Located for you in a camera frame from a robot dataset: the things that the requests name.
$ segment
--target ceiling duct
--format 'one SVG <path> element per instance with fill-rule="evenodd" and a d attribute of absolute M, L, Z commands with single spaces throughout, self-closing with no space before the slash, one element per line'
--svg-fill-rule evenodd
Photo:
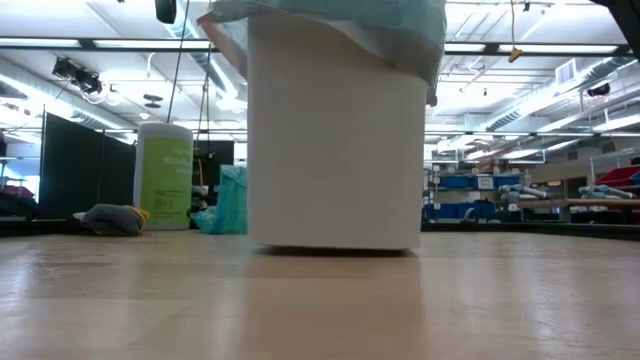
<path fill-rule="evenodd" d="M 578 83 L 568 89 L 562 89 L 562 86 L 559 87 L 556 79 L 549 80 L 522 97 L 515 105 L 511 104 L 490 115 L 489 119 L 484 123 L 484 127 L 486 131 L 495 131 L 515 120 L 529 116 L 562 100 L 562 95 L 568 94 L 572 90 L 584 90 L 593 87 L 609 74 L 633 61 L 635 61 L 634 58 L 604 59 L 580 72 L 576 77 Z"/>
<path fill-rule="evenodd" d="M 0 59 L 0 84 L 24 93 L 29 99 L 47 106 L 47 111 L 66 119 L 87 118 L 96 129 L 133 128 L 134 124 L 81 97 L 39 78 L 16 65 Z"/>
<path fill-rule="evenodd" d="M 180 1 L 177 1 L 177 5 L 178 5 L 178 12 L 177 12 L 177 17 L 174 23 L 164 25 L 167 31 L 169 32 L 169 34 L 175 39 L 180 39 L 182 37 L 183 30 L 184 30 L 185 40 L 202 39 L 202 37 L 199 36 L 197 27 L 195 26 L 193 21 L 191 21 L 190 19 L 187 19 L 186 22 L 184 21 L 186 10 L 182 6 L 182 3 Z M 222 71 L 222 70 L 220 70 L 220 68 L 217 65 L 215 65 L 215 61 L 213 59 L 211 59 L 211 62 L 208 61 L 209 56 L 207 53 L 196 52 L 196 53 L 188 53 L 188 55 L 193 59 L 193 61 L 196 62 L 196 64 L 198 64 L 202 68 L 202 70 L 204 70 L 205 73 L 209 74 L 209 78 L 211 79 L 211 81 L 213 81 L 216 87 L 221 89 L 226 94 L 231 95 L 232 97 L 237 96 L 235 94 L 235 89 L 230 89 L 230 87 L 232 87 L 230 82 L 229 84 L 225 84 L 225 82 L 220 77 L 218 71 Z"/>

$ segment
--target light fixture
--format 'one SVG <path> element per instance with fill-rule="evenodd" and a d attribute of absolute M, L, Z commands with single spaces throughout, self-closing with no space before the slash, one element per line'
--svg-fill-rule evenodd
<path fill-rule="evenodd" d="M 565 132 L 539 132 L 538 136 L 556 136 L 556 137 L 592 137 L 593 133 L 588 132 L 575 132 L 575 133 L 565 133 Z"/>
<path fill-rule="evenodd" d="M 564 141 L 564 142 L 561 142 L 561 143 L 559 143 L 559 144 L 555 144 L 555 145 L 553 145 L 553 146 L 548 147 L 548 148 L 547 148 L 547 151 L 556 151 L 556 150 L 560 150 L 560 149 L 562 149 L 562 148 L 564 148 L 564 147 L 567 147 L 567 146 L 569 146 L 569 145 L 575 144 L 575 143 L 577 143 L 577 142 L 578 142 L 578 140 L 569 140 L 569 141 Z"/>
<path fill-rule="evenodd" d="M 519 158 L 523 158 L 529 155 L 533 155 L 535 153 L 537 153 L 538 151 L 540 151 L 540 149 L 526 149 L 526 150 L 516 150 L 516 151 L 512 151 L 508 154 L 503 155 L 502 157 L 504 159 L 519 159 Z"/>
<path fill-rule="evenodd" d="M 474 159 L 478 159 L 485 156 L 491 156 L 497 153 L 498 151 L 500 150 L 491 150 L 491 151 L 481 150 L 481 151 L 472 152 L 469 155 L 467 155 L 467 159 L 474 160 Z"/>
<path fill-rule="evenodd" d="M 600 136 L 610 136 L 610 137 L 640 137 L 640 133 L 601 133 Z"/>
<path fill-rule="evenodd" d="M 529 136 L 527 132 L 473 132 L 474 135 L 493 135 L 493 136 Z"/>
<path fill-rule="evenodd" d="M 52 46 L 52 47 L 80 47 L 75 39 L 37 39 L 37 38 L 0 38 L 0 46 Z"/>
<path fill-rule="evenodd" d="M 538 129 L 537 131 L 540 132 L 549 132 L 549 131 L 553 131 L 553 130 L 557 130 L 560 129 L 561 127 L 568 125 L 570 123 L 572 123 L 573 121 L 575 121 L 575 119 L 573 118 L 567 118 L 564 120 L 558 120 L 556 122 L 552 122 L 551 124 L 545 125 L 543 127 L 541 127 L 540 129 Z"/>
<path fill-rule="evenodd" d="M 42 144 L 42 139 L 40 139 L 40 137 L 22 131 L 7 132 L 4 136 L 32 144 Z"/>
<path fill-rule="evenodd" d="M 593 128 L 594 131 L 609 131 L 621 127 L 637 124 L 640 122 L 640 115 L 626 116 L 620 119 L 609 120 L 608 122 Z"/>
<path fill-rule="evenodd" d="M 60 99 L 56 99 L 52 95 L 49 95 L 41 90 L 33 88 L 29 85 L 23 84 L 20 81 L 17 81 L 15 79 L 12 79 L 2 74 L 0 74 L 0 81 L 4 82 L 5 84 L 13 88 L 16 88 L 20 92 L 25 93 L 29 97 L 30 102 L 32 103 L 38 102 L 39 104 L 37 107 L 41 108 L 42 105 L 47 105 L 48 112 L 58 115 L 60 117 L 63 117 L 65 119 L 71 119 L 73 115 L 73 106 L 69 105 L 68 103 Z"/>
<path fill-rule="evenodd" d="M 176 40 L 95 40 L 97 48 L 118 49 L 179 49 L 180 41 Z M 182 49 L 209 49 L 209 40 L 184 40 Z"/>
<path fill-rule="evenodd" d="M 483 52 L 486 45 L 484 44 L 444 44 L 444 51 L 452 52 Z"/>
<path fill-rule="evenodd" d="M 513 45 L 500 45 L 499 52 L 510 53 Z M 524 53 L 598 53 L 610 54 L 618 49 L 613 45 L 518 45 Z"/>

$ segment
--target fluorescent light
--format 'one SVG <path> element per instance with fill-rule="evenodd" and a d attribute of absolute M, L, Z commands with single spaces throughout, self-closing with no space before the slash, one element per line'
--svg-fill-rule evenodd
<path fill-rule="evenodd" d="M 492 151 L 476 151 L 476 152 L 472 152 L 471 154 L 467 155 L 467 159 L 469 160 L 474 160 L 477 158 L 481 158 L 481 157 L 485 157 L 485 156 L 491 156 L 495 153 L 497 153 L 500 150 L 492 150 Z"/>
<path fill-rule="evenodd" d="M 457 164 L 460 161 L 456 160 L 423 160 L 423 163 L 428 164 Z"/>
<path fill-rule="evenodd" d="M 568 125 L 572 122 L 574 122 L 575 120 L 572 118 L 569 119 L 564 119 L 564 120 L 559 120 L 556 122 L 552 122 L 551 124 L 545 125 L 543 127 L 541 127 L 540 129 L 538 129 L 538 132 L 549 132 L 549 131 L 553 131 L 553 130 L 557 130 L 560 129 L 561 127 Z"/>
<path fill-rule="evenodd" d="M 95 40 L 93 42 L 99 48 L 119 49 L 179 49 L 179 40 Z M 183 49 L 208 49 L 209 40 L 185 40 Z"/>
<path fill-rule="evenodd" d="M 505 154 L 503 156 L 504 159 L 519 159 L 522 157 L 526 157 L 529 155 L 533 155 L 535 153 L 537 153 L 538 151 L 540 151 L 540 149 L 527 149 L 527 150 L 516 150 L 516 151 L 512 151 L 508 154 Z"/>
<path fill-rule="evenodd" d="M 0 38 L 0 46 L 55 46 L 71 48 L 80 47 L 80 43 L 74 39 Z"/>
<path fill-rule="evenodd" d="M 438 136 L 455 136 L 464 135 L 464 131 L 425 131 L 425 136 L 438 135 Z"/>
<path fill-rule="evenodd" d="M 576 133 L 563 133 L 563 132 L 539 132 L 538 136 L 575 136 L 575 137 L 592 137 L 593 133 L 588 132 L 576 132 Z"/>
<path fill-rule="evenodd" d="M 26 133 L 26 132 L 22 132 L 22 131 L 5 133 L 4 136 L 10 137 L 12 139 L 26 141 L 26 142 L 32 143 L 32 144 L 42 144 L 42 140 L 40 139 L 39 136 L 34 136 L 32 134 L 29 134 L 29 133 Z"/>
<path fill-rule="evenodd" d="M 618 49 L 614 45 L 518 45 L 524 53 L 600 53 L 610 54 Z M 513 45 L 500 45 L 499 52 L 509 53 Z"/>
<path fill-rule="evenodd" d="M 640 133 L 602 133 L 600 135 L 610 137 L 640 137 Z"/>
<path fill-rule="evenodd" d="M 565 142 L 561 142 L 559 144 L 555 144 L 553 146 L 550 146 L 547 148 L 547 151 L 555 151 L 555 150 L 560 150 L 564 147 L 567 147 L 569 145 L 575 144 L 577 143 L 578 140 L 569 140 L 569 141 L 565 141 Z"/>
<path fill-rule="evenodd" d="M 493 135 L 493 136 L 529 136 L 527 132 L 473 132 L 474 135 Z"/>
<path fill-rule="evenodd" d="M 448 43 L 444 44 L 444 51 L 457 51 L 457 52 L 482 52 L 486 45 L 484 44 L 456 44 Z"/>
<path fill-rule="evenodd" d="M 620 119 L 609 120 L 608 122 L 593 128 L 595 131 L 608 131 L 621 127 L 637 124 L 640 122 L 640 115 L 632 115 Z"/>
<path fill-rule="evenodd" d="M 247 110 L 247 102 L 232 98 L 230 96 L 224 97 L 216 101 L 216 105 L 220 110 L 231 110 L 233 112 L 242 112 Z"/>

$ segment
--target wooden floor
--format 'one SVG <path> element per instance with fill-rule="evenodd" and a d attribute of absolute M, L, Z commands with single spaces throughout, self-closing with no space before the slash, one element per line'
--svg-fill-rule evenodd
<path fill-rule="evenodd" d="M 429 233 L 356 255 L 0 239 L 0 359 L 640 359 L 640 242 Z"/>

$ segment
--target hanging cord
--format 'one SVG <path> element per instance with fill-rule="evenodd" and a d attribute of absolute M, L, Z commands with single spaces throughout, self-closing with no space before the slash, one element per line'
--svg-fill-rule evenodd
<path fill-rule="evenodd" d="M 511 0 L 511 54 L 509 54 L 509 62 L 516 61 L 522 55 L 522 50 L 516 47 L 516 9 L 517 0 Z"/>
<path fill-rule="evenodd" d="M 211 62 L 211 51 L 213 50 L 213 44 L 209 42 L 209 53 L 207 54 L 207 64 Z M 209 72 L 211 67 L 207 67 L 207 72 L 204 74 L 204 84 L 202 85 L 202 97 L 200 98 L 200 116 L 198 117 L 198 133 L 196 134 L 196 140 L 194 141 L 194 149 L 196 149 L 196 155 L 198 150 L 198 141 L 200 140 L 200 128 L 202 126 L 202 111 L 204 110 L 204 98 L 209 97 Z M 209 109 L 207 108 L 207 122 L 209 121 Z"/>
<path fill-rule="evenodd" d="M 516 10 L 515 4 L 511 0 L 511 46 L 515 50 L 516 48 Z"/>
<path fill-rule="evenodd" d="M 176 94 L 176 86 L 178 86 L 178 70 L 180 70 L 180 59 L 182 58 L 182 45 L 184 43 L 184 33 L 187 30 L 187 20 L 189 19 L 189 5 L 191 0 L 187 0 L 187 6 L 184 10 L 184 21 L 182 22 L 182 35 L 180 35 L 180 47 L 178 48 L 178 61 L 176 61 L 176 74 L 173 77 L 173 87 L 171 88 L 171 99 L 169 100 L 169 112 L 167 113 L 167 124 L 171 121 L 171 110 L 173 109 L 173 97 Z"/>

